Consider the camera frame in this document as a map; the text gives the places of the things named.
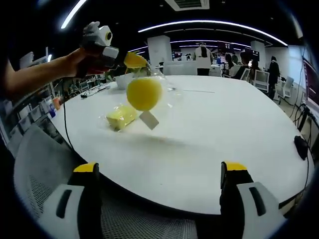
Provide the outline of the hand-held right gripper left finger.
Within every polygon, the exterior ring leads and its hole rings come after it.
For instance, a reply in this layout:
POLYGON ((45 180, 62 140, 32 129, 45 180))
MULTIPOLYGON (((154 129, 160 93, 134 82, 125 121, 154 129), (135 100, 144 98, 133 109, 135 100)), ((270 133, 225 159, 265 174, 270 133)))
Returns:
POLYGON ((44 202, 39 225, 51 239, 101 239, 99 164, 76 167, 44 202))

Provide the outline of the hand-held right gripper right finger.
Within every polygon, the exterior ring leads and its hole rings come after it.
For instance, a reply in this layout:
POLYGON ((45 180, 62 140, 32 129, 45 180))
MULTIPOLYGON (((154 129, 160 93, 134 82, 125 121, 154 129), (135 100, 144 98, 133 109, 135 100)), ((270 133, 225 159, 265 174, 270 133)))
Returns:
POLYGON ((227 239, 269 239, 285 222, 276 197, 248 169, 221 162, 220 212, 227 239))

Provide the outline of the person's left hand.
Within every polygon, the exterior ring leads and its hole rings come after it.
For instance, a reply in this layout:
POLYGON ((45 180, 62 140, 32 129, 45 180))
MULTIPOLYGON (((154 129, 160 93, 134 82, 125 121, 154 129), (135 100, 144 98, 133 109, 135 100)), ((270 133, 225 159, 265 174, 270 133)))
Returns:
POLYGON ((75 77, 78 71, 79 63, 86 58, 87 54, 84 48, 80 47, 69 53, 65 57, 66 77, 75 77))

